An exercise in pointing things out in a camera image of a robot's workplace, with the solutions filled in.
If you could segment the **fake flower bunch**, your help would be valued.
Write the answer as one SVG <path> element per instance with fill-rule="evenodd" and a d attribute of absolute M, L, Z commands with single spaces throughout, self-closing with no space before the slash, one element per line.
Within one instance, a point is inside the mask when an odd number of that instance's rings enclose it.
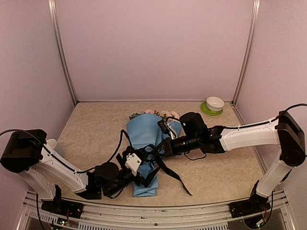
<path fill-rule="evenodd" d="M 173 119 L 179 119 L 179 114 L 175 111 L 157 111 L 157 110 L 151 110 L 151 109 L 147 109 L 142 113 L 133 113 L 132 115 L 129 116 L 129 119 L 132 120 L 140 115 L 143 114 L 151 114 L 151 115 L 156 115 L 158 117 L 161 117 L 164 121 L 168 118 L 169 120 L 173 120 Z"/>

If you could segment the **blue wrapping paper sheet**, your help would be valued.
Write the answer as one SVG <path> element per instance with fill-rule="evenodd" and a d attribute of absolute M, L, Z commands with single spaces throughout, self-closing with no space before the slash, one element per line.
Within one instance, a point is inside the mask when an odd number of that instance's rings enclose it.
<path fill-rule="evenodd" d="M 132 146 L 135 149 L 146 148 L 146 151 L 151 151 L 151 145 L 157 146 L 162 140 L 168 137 L 167 134 L 162 133 L 157 124 L 161 119 L 161 117 L 154 114 L 133 114 L 130 116 L 130 121 L 126 124 L 126 129 Z M 155 176 L 147 187 L 134 184 L 133 196 L 156 196 L 157 188 L 158 178 Z"/>

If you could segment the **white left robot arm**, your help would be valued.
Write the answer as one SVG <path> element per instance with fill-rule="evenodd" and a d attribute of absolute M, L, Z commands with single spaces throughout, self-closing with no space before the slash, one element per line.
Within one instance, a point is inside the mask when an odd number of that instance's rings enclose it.
<path fill-rule="evenodd" d="M 80 170 L 61 157 L 56 151 L 57 142 L 46 139 L 41 129 L 9 129 L 4 133 L 11 137 L 0 159 L 1 165 L 17 173 L 47 201 L 57 213 L 67 209 L 67 202 L 61 198 L 61 189 L 44 176 L 48 174 L 66 185 L 76 195 L 87 200 L 99 200 L 103 196 L 117 198 L 131 182 L 148 187 L 159 168 L 143 177 L 138 169 L 146 161 L 146 149 L 134 149 L 129 145 L 123 154 L 115 152 L 107 162 L 88 170 Z"/>

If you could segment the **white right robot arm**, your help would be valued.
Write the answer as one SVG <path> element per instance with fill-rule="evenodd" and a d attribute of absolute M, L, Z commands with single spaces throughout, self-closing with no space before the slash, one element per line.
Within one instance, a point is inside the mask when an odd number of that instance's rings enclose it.
<path fill-rule="evenodd" d="M 195 149 L 220 154 L 245 147 L 266 150 L 272 155 L 255 194 L 245 202 L 245 208 L 251 213 L 257 212 L 264 205 L 264 198 L 306 159 L 304 131 L 287 110 L 268 120 L 237 127 L 207 127 L 201 115 L 194 112 L 184 114 L 180 123 L 185 134 L 165 141 L 173 155 Z"/>

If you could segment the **green plastic saucer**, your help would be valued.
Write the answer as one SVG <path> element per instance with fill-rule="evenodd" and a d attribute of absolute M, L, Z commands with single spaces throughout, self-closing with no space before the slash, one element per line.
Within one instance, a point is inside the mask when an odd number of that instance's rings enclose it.
<path fill-rule="evenodd" d="M 207 114 L 207 115 L 210 115 L 210 116 L 218 116 L 220 114 L 222 114 L 223 110 L 220 110 L 220 111 L 212 111 L 210 110 L 208 107 L 207 107 L 207 103 L 206 102 L 202 102 L 201 103 L 201 110 Z"/>

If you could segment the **white ceramic bowl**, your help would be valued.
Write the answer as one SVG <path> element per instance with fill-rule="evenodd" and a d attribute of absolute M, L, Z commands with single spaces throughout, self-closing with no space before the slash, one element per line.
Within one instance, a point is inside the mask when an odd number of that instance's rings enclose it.
<path fill-rule="evenodd" d="M 206 105 L 209 110 L 219 112 L 223 110 L 225 103 L 222 99 L 212 96 L 206 99 Z"/>

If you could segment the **white blue paper cup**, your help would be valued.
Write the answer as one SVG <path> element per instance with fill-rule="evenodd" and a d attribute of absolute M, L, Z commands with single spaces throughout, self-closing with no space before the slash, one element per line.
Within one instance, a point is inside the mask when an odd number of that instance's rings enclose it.
<path fill-rule="evenodd" d="M 50 151 L 51 154 L 55 153 L 56 145 L 57 145 L 57 141 L 55 139 L 48 139 L 46 141 L 46 147 Z"/>

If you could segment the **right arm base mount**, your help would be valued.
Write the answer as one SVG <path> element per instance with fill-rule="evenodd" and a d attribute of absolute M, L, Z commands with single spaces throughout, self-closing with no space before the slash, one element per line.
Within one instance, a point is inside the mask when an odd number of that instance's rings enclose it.
<path fill-rule="evenodd" d="M 254 184 L 254 187 L 248 199 L 231 202 L 229 204 L 232 218 L 255 214 L 271 208 L 268 197 L 264 198 L 256 194 L 256 188 L 258 183 L 259 181 Z"/>

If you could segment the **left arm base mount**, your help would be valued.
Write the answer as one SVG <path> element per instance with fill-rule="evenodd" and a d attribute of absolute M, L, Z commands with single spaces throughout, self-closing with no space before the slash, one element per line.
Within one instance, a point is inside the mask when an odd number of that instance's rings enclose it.
<path fill-rule="evenodd" d="M 62 199 L 61 189 L 58 185 L 55 185 L 55 197 L 52 201 L 42 201 L 41 209 L 68 218 L 80 219 L 83 207 L 82 203 Z"/>

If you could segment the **aluminium table frame rail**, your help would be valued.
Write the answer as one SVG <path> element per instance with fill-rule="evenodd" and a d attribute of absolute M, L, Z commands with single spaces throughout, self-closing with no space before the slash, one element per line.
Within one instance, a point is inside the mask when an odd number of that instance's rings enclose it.
<path fill-rule="evenodd" d="M 80 218 L 69 218 L 65 226 L 58 225 L 63 216 L 41 209 L 35 192 L 29 191 L 23 201 L 18 230 L 41 229 L 50 225 L 63 230 L 228 230 L 230 225 L 239 229 L 246 227 L 248 216 L 233 218 L 229 203 L 218 202 L 205 205 L 178 207 L 137 207 L 82 201 Z"/>

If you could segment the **right corner metal post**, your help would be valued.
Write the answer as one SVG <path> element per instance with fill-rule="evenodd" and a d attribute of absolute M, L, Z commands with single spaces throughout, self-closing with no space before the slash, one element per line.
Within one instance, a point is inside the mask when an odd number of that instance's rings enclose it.
<path fill-rule="evenodd" d="M 248 64 L 250 60 L 250 56 L 252 53 L 252 46 L 254 42 L 254 36 L 256 32 L 257 27 L 257 21 L 259 16 L 259 10 L 260 10 L 260 0 L 254 0 L 253 1 L 253 8 L 252 8 L 252 14 L 251 14 L 251 20 L 249 25 L 249 31 L 248 31 L 248 38 L 247 38 L 247 44 L 244 52 L 243 62 L 240 69 L 239 79 L 236 85 L 236 90 L 232 99 L 233 106 L 236 106 L 239 101 L 240 94 L 243 89 L 244 80 L 246 78 Z"/>

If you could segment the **corner metal post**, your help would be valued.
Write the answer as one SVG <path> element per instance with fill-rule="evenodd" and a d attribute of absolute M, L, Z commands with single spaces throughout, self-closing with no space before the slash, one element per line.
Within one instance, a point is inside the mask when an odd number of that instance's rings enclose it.
<path fill-rule="evenodd" d="M 56 41 L 56 46 L 57 46 L 57 50 L 59 54 L 59 59 L 60 59 L 61 67 L 62 67 L 63 74 L 64 74 L 64 80 L 66 82 L 72 104 L 75 107 L 79 101 L 75 93 L 75 89 L 72 83 L 67 60 L 65 57 L 65 51 L 64 51 L 64 46 L 63 46 L 63 42 L 61 39 L 60 26 L 59 26 L 59 20 L 58 20 L 58 15 L 57 15 L 56 1 L 48 0 L 48 8 L 49 8 L 49 14 L 51 18 L 52 27 L 53 27 L 53 32 L 55 35 L 55 41 Z"/>
<path fill-rule="evenodd" d="M 249 25 L 249 31 L 248 31 L 248 38 L 247 38 L 247 44 L 244 52 L 243 62 L 240 69 L 239 79 L 236 85 L 236 90 L 232 99 L 233 106 L 236 106 L 239 101 L 240 94 L 243 89 L 244 80 L 246 78 L 248 64 L 250 60 L 250 56 L 252 53 L 252 46 L 254 42 L 254 36 L 256 32 L 257 27 L 257 21 L 259 16 L 259 10 L 260 10 L 260 0 L 254 0 L 253 1 L 253 8 L 252 8 L 252 14 L 251 14 L 251 20 Z"/>

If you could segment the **left corner metal post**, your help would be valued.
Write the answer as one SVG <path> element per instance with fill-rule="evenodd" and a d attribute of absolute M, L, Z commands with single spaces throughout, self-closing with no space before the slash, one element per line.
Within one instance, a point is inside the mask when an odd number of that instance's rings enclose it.
<path fill-rule="evenodd" d="M 59 54 L 59 59 L 60 59 L 61 67 L 62 67 L 63 74 L 64 74 L 64 80 L 66 82 L 72 104 L 75 107 L 79 101 L 75 93 L 75 89 L 72 83 L 67 60 L 65 57 L 65 51 L 64 51 L 64 46 L 63 46 L 63 42 L 61 39 L 60 26 L 59 26 L 59 20 L 58 20 L 58 15 L 57 15 L 56 1 L 48 0 L 48 8 L 49 8 L 49 14 L 51 18 L 52 27 L 53 27 L 53 32 L 55 35 L 55 41 L 56 41 L 56 46 L 57 46 L 57 50 Z"/>

